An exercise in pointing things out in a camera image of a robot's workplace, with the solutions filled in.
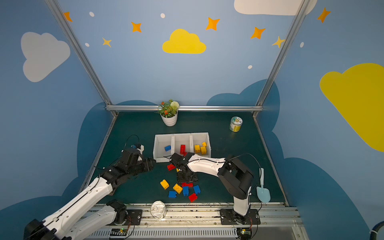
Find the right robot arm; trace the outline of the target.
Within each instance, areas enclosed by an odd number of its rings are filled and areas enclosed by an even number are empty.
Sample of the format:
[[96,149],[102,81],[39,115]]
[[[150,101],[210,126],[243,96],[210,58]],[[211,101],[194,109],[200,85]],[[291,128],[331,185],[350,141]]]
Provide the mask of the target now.
[[220,179],[227,191],[234,197],[233,211],[245,217],[250,210],[249,195],[254,174],[238,158],[208,158],[194,153],[181,156],[171,155],[170,163],[176,167],[177,181],[190,184],[198,181],[197,173],[208,174]]

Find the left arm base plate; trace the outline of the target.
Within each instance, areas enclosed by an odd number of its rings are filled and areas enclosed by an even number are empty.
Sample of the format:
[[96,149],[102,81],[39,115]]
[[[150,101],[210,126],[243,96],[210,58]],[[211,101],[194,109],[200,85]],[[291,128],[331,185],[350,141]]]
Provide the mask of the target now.
[[142,220],[143,210],[141,209],[127,209],[122,215],[122,226],[139,226]]

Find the long red lego brick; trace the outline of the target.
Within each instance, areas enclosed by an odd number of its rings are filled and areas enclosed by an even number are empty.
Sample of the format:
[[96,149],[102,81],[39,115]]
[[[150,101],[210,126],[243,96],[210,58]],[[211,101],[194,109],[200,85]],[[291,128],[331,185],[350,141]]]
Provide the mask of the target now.
[[184,155],[185,153],[186,153],[186,146],[185,145],[181,145],[181,147],[180,147],[180,154]]

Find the yellow lego brick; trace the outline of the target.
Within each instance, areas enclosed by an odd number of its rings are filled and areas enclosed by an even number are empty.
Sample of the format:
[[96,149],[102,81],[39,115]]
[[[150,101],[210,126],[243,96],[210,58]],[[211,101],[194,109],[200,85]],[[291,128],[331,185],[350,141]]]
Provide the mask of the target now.
[[201,147],[199,145],[194,145],[194,150],[195,150],[195,153],[200,153]]

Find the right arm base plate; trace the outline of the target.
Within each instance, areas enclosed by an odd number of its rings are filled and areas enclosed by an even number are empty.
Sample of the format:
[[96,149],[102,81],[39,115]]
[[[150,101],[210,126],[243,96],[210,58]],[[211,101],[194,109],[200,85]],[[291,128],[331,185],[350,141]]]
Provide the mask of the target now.
[[236,213],[233,209],[220,209],[222,225],[259,225],[261,219],[256,209],[249,209],[245,216]]

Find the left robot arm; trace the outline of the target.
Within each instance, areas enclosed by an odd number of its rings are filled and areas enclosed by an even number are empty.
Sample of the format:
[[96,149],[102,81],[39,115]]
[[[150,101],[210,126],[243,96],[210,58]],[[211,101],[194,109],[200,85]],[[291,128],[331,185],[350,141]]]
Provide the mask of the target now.
[[153,158],[143,156],[144,146],[137,144],[122,150],[122,155],[101,170],[88,187],[55,213],[42,221],[27,224],[25,240],[83,240],[98,229],[130,222],[126,206],[116,200],[108,202],[100,211],[82,219],[96,203],[113,194],[127,180],[155,167]]

